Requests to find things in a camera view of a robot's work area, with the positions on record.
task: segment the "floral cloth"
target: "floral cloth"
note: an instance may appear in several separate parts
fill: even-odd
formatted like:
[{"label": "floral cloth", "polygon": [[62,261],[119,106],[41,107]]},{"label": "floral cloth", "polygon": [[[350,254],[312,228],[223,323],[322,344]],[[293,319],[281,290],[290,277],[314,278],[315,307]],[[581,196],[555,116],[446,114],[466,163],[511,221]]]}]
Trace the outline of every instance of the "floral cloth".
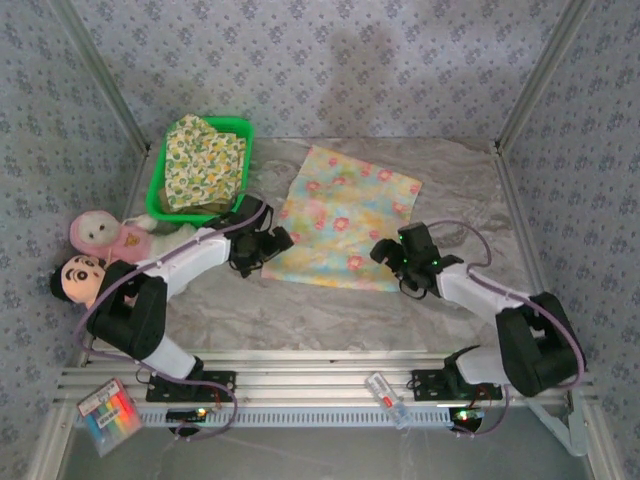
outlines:
[{"label": "floral cloth", "polygon": [[265,264],[263,278],[326,287],[397,291],[369,252],[409,223],[422,182],[313,146],[280,213],[295,246]]},{"label": "floral cloth", "polygon": [[242,183],[246,140],[186,115],[167,133],[165,188],[173,211],[228,204]]}]

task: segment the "patterned wallpaper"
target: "patterned wallpaper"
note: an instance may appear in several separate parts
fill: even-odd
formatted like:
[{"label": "patterned wallpaper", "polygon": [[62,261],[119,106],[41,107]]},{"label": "patterned wallpaper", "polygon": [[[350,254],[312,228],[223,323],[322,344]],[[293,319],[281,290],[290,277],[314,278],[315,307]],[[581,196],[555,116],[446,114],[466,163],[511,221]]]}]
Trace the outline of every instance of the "patterned wallpaper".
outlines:
[{"label": "patterned wallpaper", "polygon": [[122,214],[139,156],[46,2],[3,0],[0,37],[0,478],[21,478],[79,311],[53,298],[84,210]]},{"label": "patterned wallpaper", "polygon": [[189,112],[259,136],[495,138],[565,0],[74,4],[153,141]]},{"label": "patterned wallpaper", "polygon": [[640,3],[595,2],[510,154],[537,246],[640,478]]}]

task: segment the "black bracket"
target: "black bracket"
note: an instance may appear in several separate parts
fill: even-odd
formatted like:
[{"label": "black bracket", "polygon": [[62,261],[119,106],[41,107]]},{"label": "black bracket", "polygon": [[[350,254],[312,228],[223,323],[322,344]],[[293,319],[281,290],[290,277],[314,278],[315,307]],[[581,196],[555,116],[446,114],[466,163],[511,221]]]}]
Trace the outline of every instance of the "black bracket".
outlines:
[{"label": "black bracket", "polygon": [[471,402],[474,398],[477,401],[489,400],[488,392],[491,400],[502,400],[502,389],[492,383],[478,385],[456,383],[452,387],[449,380],[444,370],[413,370],[409,382],[409,387],[413,390],[413,399],[416,402],[456,400]]},{"label": "black bracket", "polygon": [[416,402],[429,401],[455,401],[464,400],[476,401],[502,400],[502,389],[492,383],[480,383],[471,385],[464,381],[456,360],[469,350],[476,348],[468,347],[447,357],[444,361],[444,368],[440,370],[413,370],[411,380],[407,387],[413,391],[413,399]]},{"label": "black bracket", "polygon": [[[189,380],[215,382],[226,386],[232,392],[236,389],[236,372],[200,371],[197,375],[187,377]],[[182,385],[169,382],[157,376],[149,378],[147,385],[147,402],[150,403],[229,403],[231,397],[222,390],[198,385]]]}]

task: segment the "plush toy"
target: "plush toy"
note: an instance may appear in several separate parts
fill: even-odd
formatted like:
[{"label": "plush toy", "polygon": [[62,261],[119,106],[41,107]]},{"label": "plush toy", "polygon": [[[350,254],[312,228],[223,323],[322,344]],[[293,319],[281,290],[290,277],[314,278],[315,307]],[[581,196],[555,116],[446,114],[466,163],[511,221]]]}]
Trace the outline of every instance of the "plush toy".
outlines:
[{"label": "plush toy", "polygon": [[91,308],[104,280],[103,265],[102,260],[88,255],[71,258],[51,275],[51,293],[61,300]]},{"label": "plush toy", "polygon": [[69,237],[76,250],[85,255],[107,263],[123,260],[135,264],[168,252],[196,233],[189,224],[168,235],[150,233],[157,226],[158,221],[147,214],[120,223],[108,212],[92,210],[73,221]]}]

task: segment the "table surface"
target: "table surface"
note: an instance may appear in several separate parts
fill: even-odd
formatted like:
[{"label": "table surface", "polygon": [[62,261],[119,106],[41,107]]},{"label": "table surface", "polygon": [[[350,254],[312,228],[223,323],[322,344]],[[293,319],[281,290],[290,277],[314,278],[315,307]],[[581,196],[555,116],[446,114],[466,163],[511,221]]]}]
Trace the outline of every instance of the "table surface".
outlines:
[{"label": "table surface", "polygon": [[[423,181],[412,220],[465,220],[487,237],[494,263],[485,274],[528,288],[524,262],[500,187],[495,157],[485,143],[443,139],[257,139],[249,185],[276,213],[310,145],[327,147]],[[133,214],[145,212],[157,159],[152,148],[135,193]],[[481,260],[480,242],[462,227],[433,232],[441,252]],[[496,344],[492,324],[454,304],[427,296],[378,293],[263,280],[243,280],[228,266],[193,280],[168,302],[167,333],[198,350],[427,350],[449,352]]]}]

